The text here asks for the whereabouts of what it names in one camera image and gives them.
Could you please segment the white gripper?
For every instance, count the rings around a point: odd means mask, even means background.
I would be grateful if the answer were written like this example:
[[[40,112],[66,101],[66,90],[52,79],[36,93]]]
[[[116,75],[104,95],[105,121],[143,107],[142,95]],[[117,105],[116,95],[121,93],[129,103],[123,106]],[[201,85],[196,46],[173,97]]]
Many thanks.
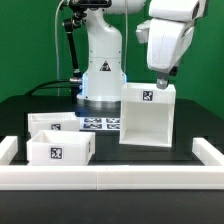
[[[177,74],[180,60],[194,33],[192,22],[153,18],[137,26],[138,41],[147,44],[147,65],[157,72],[156,87],[165,90],[170,76]]]

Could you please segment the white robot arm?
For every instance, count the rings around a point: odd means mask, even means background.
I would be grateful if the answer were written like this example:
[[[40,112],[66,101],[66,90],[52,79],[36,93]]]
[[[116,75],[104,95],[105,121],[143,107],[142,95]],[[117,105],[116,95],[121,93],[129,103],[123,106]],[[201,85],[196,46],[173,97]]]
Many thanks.
[[[137,13],[149,7],[150,19],[136,29],[138,41],[146,43],[147,66],[157,72],[157,87],[164,89],[189,48],[195,22],[205,12],[207,0],[85,0],[84,24],[89,41],[89,65],[83,75],[81,99],[118,102],[126,75],[121,69],[123,39],[105,20],[106,14]]]

